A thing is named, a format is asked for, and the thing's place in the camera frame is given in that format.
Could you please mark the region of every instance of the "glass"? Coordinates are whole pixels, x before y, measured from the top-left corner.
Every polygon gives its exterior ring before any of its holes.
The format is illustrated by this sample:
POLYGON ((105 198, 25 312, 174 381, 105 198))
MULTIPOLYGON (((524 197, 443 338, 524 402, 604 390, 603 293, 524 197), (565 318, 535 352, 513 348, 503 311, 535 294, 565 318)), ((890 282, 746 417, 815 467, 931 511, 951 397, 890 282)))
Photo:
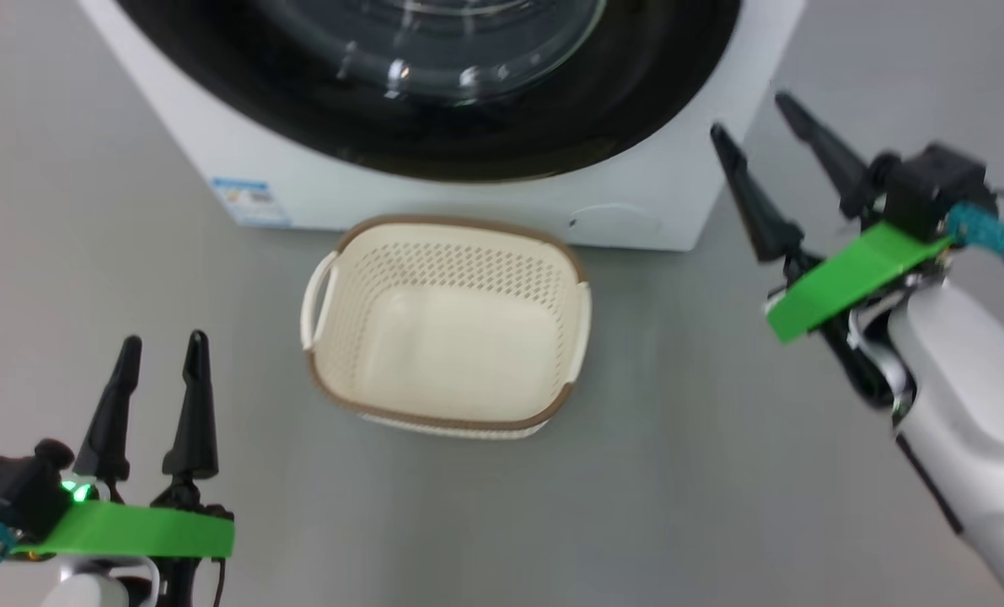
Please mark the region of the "glass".
POLYGON ((511 92, 562 64, 606 0, 255 0, 336 77, 444 103, 511 92))

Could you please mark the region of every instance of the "blue and white label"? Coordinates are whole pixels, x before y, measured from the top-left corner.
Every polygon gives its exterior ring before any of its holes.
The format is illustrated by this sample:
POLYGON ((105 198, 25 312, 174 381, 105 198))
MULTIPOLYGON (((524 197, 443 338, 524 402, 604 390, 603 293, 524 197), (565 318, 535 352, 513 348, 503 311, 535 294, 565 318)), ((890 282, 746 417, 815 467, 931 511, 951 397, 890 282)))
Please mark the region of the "blue and white label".
POLYGON ((210 181, 213 192, 232 214, 232 218, 244 226, 285 227, 291 224, 288 214, 277 203, 277 199, 265 182, 224 180, 216 177, 210 181))

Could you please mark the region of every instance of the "washing machine door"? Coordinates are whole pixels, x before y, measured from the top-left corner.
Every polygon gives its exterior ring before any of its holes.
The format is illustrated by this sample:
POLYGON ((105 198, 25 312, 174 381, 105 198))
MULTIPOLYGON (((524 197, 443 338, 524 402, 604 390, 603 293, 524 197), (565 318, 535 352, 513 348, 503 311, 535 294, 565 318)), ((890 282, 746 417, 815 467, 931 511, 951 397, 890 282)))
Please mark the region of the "washing machine door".
POLYGON ((636 145, 701 89, 740 0, 116 0, 256 122, 363 167, 496 182, 636 145))

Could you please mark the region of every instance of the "green strip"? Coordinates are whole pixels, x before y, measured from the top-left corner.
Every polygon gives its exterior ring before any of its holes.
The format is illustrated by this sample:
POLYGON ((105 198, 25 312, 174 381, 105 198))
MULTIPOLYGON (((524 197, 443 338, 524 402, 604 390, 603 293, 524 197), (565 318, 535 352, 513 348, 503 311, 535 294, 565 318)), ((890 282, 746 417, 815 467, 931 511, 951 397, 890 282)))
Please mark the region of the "green strip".
POLYGON ((16 546, 13 552, 228 558, 234 543, 231 521, 166 508, 86 501, 74 504, 42 545, 16 546))
POLYGON ((794 283, 768 310, 768 324, 779 341, 790 342, 922 261, 940 255, 950 243, 944 239, 927 245, 888 224, 876 224, 794 283))

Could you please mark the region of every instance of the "beige plastic basket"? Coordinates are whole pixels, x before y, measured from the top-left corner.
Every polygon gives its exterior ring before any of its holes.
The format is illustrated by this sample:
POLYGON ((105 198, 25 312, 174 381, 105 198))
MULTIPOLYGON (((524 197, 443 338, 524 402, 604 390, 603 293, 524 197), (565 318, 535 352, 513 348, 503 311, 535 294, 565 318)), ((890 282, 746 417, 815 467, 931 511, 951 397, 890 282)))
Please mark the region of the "beige plastic basket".
POLYGON ((389 216, 352 228, 318 265, 300 338, 318 387, 364 419, 520 438, 568 396, 590 326, 580 265, 550 235, 389 216))

